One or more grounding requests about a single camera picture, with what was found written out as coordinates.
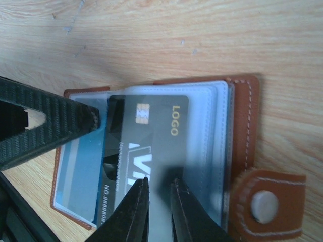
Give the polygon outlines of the black VIP logo card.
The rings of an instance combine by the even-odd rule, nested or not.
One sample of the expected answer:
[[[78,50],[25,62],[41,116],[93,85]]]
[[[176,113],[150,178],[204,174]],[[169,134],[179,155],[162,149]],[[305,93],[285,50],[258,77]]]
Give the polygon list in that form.
[[[149,182],[151,223],[169,222],[170,184],[186,160],[185,95],[112,95],[107,100],[96,224],[101,226],[133,184]]]

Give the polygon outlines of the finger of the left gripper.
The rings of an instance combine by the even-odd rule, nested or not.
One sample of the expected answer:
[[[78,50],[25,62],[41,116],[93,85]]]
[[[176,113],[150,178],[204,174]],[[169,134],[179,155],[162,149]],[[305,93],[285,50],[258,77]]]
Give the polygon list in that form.
[[[45,122],[30,130],[26,109]],[[97,108],[1,77],[1,170],[23,164],[100,126]]]

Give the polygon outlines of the brown leather card holder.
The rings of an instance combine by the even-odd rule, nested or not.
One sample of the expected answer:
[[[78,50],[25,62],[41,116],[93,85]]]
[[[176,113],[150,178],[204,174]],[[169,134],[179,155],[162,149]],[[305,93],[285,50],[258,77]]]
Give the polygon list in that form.
[[[186,160],[181,176],[171,184],[177,178],[184,181],[233,241],[294,239],[302,234],[306,177],[254,167],[259,91],[258,78],[243,75],[162,80],[116,91],[67,90],[64,96],[99,110],[101,126],[96,131],[105,131],[107,100],[112,95],[187,96]],[[90,221],[54,204],[66,144],[56,150],[50,205],[85,229],[97,231],[101,227],[96,224],[97,199]],[[153,224],[150,209],[149,197],[148,241],[173,241],[172,213],[168,223]]]

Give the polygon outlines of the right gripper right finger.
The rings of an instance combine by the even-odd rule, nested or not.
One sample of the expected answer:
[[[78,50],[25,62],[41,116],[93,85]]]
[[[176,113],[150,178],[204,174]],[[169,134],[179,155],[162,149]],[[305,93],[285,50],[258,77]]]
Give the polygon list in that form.
[[[170,191],[173,241],[233,241],[206,213],[198,199],[181,179]]]

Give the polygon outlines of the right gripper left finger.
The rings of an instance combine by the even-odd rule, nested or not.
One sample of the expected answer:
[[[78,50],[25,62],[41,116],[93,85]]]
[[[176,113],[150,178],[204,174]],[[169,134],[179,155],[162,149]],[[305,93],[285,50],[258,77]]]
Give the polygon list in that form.
[[[90,241],[148,241],[148,178],[138,179]]]

